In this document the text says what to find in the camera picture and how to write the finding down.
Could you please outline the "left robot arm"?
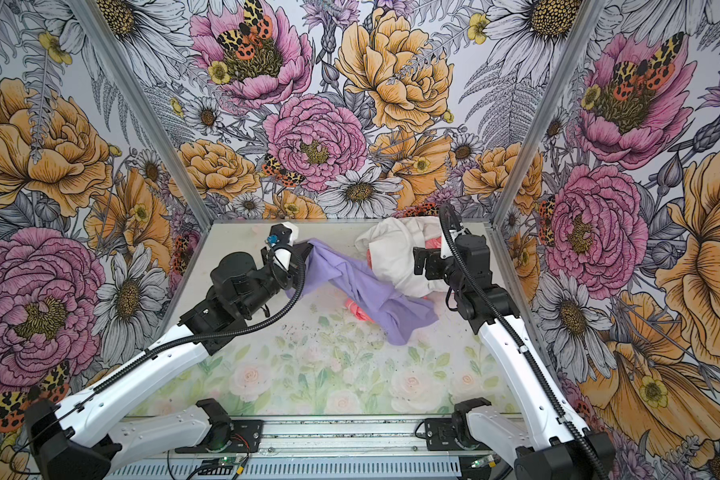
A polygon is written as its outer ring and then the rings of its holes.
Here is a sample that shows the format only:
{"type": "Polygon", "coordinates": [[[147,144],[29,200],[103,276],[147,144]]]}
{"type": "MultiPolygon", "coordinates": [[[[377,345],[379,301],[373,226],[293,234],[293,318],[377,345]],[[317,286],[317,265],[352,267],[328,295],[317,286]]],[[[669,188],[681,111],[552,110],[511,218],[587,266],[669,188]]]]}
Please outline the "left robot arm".
{"type": "Polygon", "coordinates": [[[232,340],[262,330],[293,309],[306,285],[308,242],[274,226],[261,266],[233,252],[210,273],[206,297],[153,345],[59,403],[39,400],[25,413],[27,448],[43,479],[103,479],[110,472],[169,450],[227,449],[234,422],[215,400],[178,413],[126,422],[142,401],[232,340]]]}

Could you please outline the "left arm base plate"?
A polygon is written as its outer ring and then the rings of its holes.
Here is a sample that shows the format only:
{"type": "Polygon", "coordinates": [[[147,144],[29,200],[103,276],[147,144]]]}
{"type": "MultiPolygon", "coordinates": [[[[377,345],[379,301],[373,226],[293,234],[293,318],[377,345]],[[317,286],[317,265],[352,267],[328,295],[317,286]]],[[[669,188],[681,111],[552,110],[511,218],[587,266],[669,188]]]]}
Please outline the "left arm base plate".
{"type": "Polygon", "coordinates": [[[256,453],[259,451],[264,422],[262,420],[232,420],[217,422],[198,445],[178,448],[180,454],[256,453]]]}

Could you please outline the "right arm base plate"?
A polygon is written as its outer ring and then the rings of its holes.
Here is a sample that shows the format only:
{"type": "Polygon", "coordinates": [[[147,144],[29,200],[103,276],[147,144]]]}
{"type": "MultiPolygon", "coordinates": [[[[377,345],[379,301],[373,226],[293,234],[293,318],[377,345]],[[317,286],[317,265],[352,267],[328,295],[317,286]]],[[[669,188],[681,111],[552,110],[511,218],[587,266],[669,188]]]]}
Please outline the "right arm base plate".
{"type": "Polygon", "coordinates": [[[426,418],[423,420],[424,441],[428,451],[470,451],[475,445],[466,443],[457,437],[457,431],[450,418],[426,418]]]}

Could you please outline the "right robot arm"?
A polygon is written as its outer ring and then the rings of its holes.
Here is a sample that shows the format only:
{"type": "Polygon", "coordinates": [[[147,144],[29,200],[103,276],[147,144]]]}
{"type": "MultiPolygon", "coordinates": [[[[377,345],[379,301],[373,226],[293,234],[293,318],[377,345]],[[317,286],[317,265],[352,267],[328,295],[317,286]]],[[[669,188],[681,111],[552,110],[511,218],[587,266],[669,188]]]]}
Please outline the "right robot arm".
{"type": "Polygon", "coordinates": [[[606,479],[615,449],[567,402],[533,348],[520,311],[493,279],[491,253],[482,236],[444,237],[439,249],[413,250],[417,275],[442,280],[456,311],[489,350],[519,403],[517,424],[484,398],[458,403],[452,421],[467,449],[485,446],[518,479],[606,479]]]}

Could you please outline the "purple cloth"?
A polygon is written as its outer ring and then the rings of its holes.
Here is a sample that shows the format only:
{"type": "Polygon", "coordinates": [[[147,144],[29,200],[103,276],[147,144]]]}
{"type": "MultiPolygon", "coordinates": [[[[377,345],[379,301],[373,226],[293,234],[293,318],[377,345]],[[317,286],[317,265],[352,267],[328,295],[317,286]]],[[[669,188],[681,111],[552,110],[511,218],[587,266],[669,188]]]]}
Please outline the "purple cloth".
{"type": "Polygon", "coordinates": [[[395,346],[407,344],[414,330],[437,322],[438,314],[431,301],[405,296],[393,284],[378,279],[365,263],[317,239],[307,243],[312,250],[306,259],[303,296],[326,283],[332,285],[379,325],[387,341],[395,346]]]}

